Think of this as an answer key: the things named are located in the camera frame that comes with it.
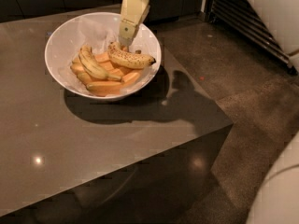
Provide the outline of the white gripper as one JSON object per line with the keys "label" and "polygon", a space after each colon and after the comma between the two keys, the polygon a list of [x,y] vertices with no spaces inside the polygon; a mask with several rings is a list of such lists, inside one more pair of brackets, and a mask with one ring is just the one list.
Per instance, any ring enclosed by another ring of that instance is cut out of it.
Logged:
{"label": "white gripper", "polygon": [[119,41],[129,47],[150,12],[150,0],[122,0]]}

